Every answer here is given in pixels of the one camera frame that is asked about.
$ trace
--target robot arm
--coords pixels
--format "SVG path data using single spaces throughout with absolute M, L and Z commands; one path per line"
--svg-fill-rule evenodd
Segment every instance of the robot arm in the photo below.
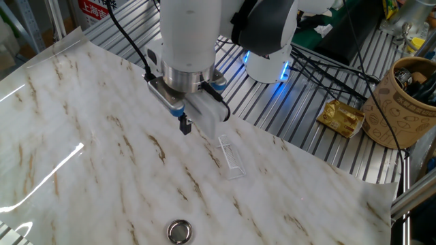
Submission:
M 303 1 L 322 9 L 334 0 Z M 146 46 L 151 68 L 161 76 L 149 88 L 178 117 L 183 133 L 190 132 L 190 118 L 214 138 L 217 123 L 230 115 L 215 91 L 225 88 L 215 69 L 218 36 L 232 38 L 253 56 L 269 54 L 282 63 L 289 57 L 297 7 L 298 0 L 161 0 L 162 39 Z

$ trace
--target gold object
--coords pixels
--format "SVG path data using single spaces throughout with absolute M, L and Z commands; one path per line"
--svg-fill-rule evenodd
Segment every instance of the gold object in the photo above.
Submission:
M 359 132 L 364 119 L 363 112 L 336 99 L 326 103 L 324 111 L 317 118 L 320 123 L 347 138 Z

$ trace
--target wire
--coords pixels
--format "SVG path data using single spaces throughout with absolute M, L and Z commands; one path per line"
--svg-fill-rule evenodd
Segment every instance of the wire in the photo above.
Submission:
M 230 115 L 232 115 L 232 111 L 230 110 L 229 105 L 224 100 L 222 100 L 221 103 L 224 104 L 224 106 L 227 108 L 227 116 L 224 118 L 224 122 L 227 122 L 230 118 Z
M 313 73 L 310 73 L 307 69 L 306 69 L 306 67 L 301 63 L 301 61 L 299 61 L 293 54 L 291 54 L 291 56 L 295 59 L 295 61 L 302 67 L 302 69 L 304 70 L 304 71 L 306 71 L 307 73 L 309 73 L 310 74 L 310 76 L 307 78 L 307 79 L 309 79 L 309 80 L 311 80 L 311 78 L 313 78 L 315 81 L 316 81 L 316 84 L 318 84 L 319 86 L 321 86 L 322 88 L 324 88 L 326 91 L 327 91 L 327 93 L 331 96 L 331 97 L 333 97 L 333 98 L 335 98 L 335 99 L 337 99 L 336 98 L 336 96 L 335 95 L 333 95 L 333 93 L 330 91 L 330 89 L 329 88 L 327 88 L 324 84 L 322 84 L 322 82 L 321 81 L 319 81 L 314 75 L 313 75 Z
M 226 42 L 226 41 L 223 41 L 223 40 L 220 40 L 220 39 L 217 39 L 217 42 L 222 42 L 222 43 L 224 43 L 224 44 L 234 44 L 234 43 L 232 43 L 232 42 Z
M 345 83 L 339 81 L 337 78 L 335 78 L 334 76 L 330 75 L 327 71 L 324 71 L 321 67 L 317 66 L 312 61 L 310 61 L 310 59 L 307 56 L 305 56 L 301 51 L 299 51 L 297 48 L 295 48 L 295 46 L 293 46 L 293 47 L 294 47 L 294 48 L 292 48 L 293 55 L 299 56 L 300 58 L 304 59 L 313 68 L 318 70 L 318 72 L 320 72 L 321 74 L 326 76 L 328 79 L 332 80 L 335 84 L 337 84 L 340 87 L 342 87 L 343 89 L 345 89 L 345 91 L 347 91 L 350 95 L 353 95 L 353 96 L 357 97 L 358 99 L 360 99 L 362 101 L 366 101 L 367 100 L 367 98 L 365 96 L 361 95 L 360 93 L 357 93 L 354 89 L 350 88 Z
M 157 7 L 156 0 L 153 0 L 153 3 L 155 4 L 156 10 L 160 13 L 161 10 Z
M 141 53 L 140 49 L 137 47 L 135 42 L 130 38 L 129 34 L 127 34 L 124 29 L 121 27 L 120 23 L 115 18 L 114 12 L 112 11 L 112 8 L 110 7 L 110 0 L 106 0 L 106 7 L 108 8 L 110 18 L 114 22 L 115 26 L 118 28 L 118 30 L 124 35 L 125 39 L 129 41 L 130 45 L 134 48 L 134 50 L 138 53 L 139 57 L 141 58 L 142 62 L 144 63 L 145 68 L 145 80 L 151 81 L 154 78 L 156 78 L 152 73 L 151 69 L 149 67 L 149 64 L 147 63 L 147 60 L 145 59 L 144 55 Z
M 316 60 L 311 59 L 311 58 L 309 58 L 309 59 L 312 62 L 317 63 L 317 64 L 322 65 L 322 66 L 326 66 L 326 67 L 330 67 L 330 68 L 335 68 L 335 69 L 344 69 L 344 70 L 350 71 L 353 74 L 356 74 L 360 79 L 364 80 L 363 73 L 361 71 L 356 71 L 355 69 L 348 68 L 348 67 L 345 67 L 345 66 L 326 64 L 326 63 L 323 63 L 321 61 L 316 61 Z M 379 84 L 380 83 L 380 79 L 377 76 L 368 75 L 368 74 L 367 74 L 367 76 L 370 77 L 370 79 L 371 79 L 370 82 L 372 82 L 374 84 Z
M 348 5 L 347 5 L 347 3 L 346 3 L 345 0 L 342 0 L 342 2 L 343 2 L 343 4 L 344 4 L 344 6 L 345 6 L 345 9 L 347 10 L 347 15 L 348 15 L 348 20 L 349 20 L 349 25 L 350 25 L 350 27 L 351 27 L 351 29 L 352 29 L 352 34 L 353 34 L 353 38 L 354 38 L 354 43 L 355 43 L 356 48 L 357 48 L 357 55 L 358 55 L 358 58 L 359 58 L 359 61 L 360 61 L 360 66 L 361 66 L 361 68 L 362 68 L 363 76 L 365 77 L 365 83 L 366 83 L 366 85 L 367 85 L 367 89 L 369 90 L 369 92 L 370 92 L 370 94 L 371 94 L 371 96 L 372 96 L 372 98 L 373 98 L 373 100 L 374 100 L 375 106 L 377 106 L 377 109 L 380 111 L 381 116 L 383 117 L 383 119 L 385 120 L 386 124 L 388 125 L 388 128 L 389 128 L 389 130 L 390 130 L 390 132 L 391 132 L 391 134 L 392 134 L 392 136 L 393 136 L 393 138 L 394 138 L 394 141 L 395 141 L 396 147 L 398 148 L 398 153 L 400 154 L 401 166 L 404 167 L 403 154 L 401 154 L 400 144 L 398 143 L 398 140 L 397 140 L 397 138 L 396 138 L 396 136 L 395 136 L 395 132 L 394 132 L 394 130 L 392 129 L 392 126 L 390 126 L 390 123 L 389 123 L 388 119 L 386 118 L 386 115 L 383 113 L 382 109 L 380 108 L 380 105 L 378 104 L 377 100 L 375 99 L 375 96 L 374 96 L 373 90 L 371 89 L 371 87 L 370 87 L 370 85 L 369 85 L 368 77 L 367 77 L 367 74 L 365 73 L 365 68 L 364 68 L 364 65 L 363 65 L 362 55 L 361 55 L 361 53 L 360 53 L 359 43 L 358 43 L 358 41 L 357 41 L 356 33 L 354 32 L 354 27 L 353 27 L 352 17 L 351 17 L 351 15 L 350 15 L 350 13 L 349 13 Z
M 205 90 L 209 95 L 212 95 L 213 99 L 215 99 L 219 103 L 224 104 L 224 106 L 227 108 L 227 116 L 225 117 L 224 122 L 227 122 L 227 120 L 229 120 L 230 118 L 230 115 L 232 114 L 232 111 L 230 110 L 229 105 L 224 101 L 224 98 L 207 82 L 202 82 L 200 84 L 200 87 Z

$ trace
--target white marble table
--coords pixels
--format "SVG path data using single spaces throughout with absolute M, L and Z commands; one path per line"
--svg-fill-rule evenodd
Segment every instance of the white marble table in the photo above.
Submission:
M 231 117 L 245 177 L 80 30 L 0 82 L 0 221 L 39 244 L 389 244 L 396 184 L 364 183 Z

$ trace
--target metal ring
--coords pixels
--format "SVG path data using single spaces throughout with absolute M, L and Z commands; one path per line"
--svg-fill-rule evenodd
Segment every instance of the metal ring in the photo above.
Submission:
M 186 244 L 191 239 L 192 226 L 185 220 L 175 220 L 168 226 L 166 235 L 173 244 Z

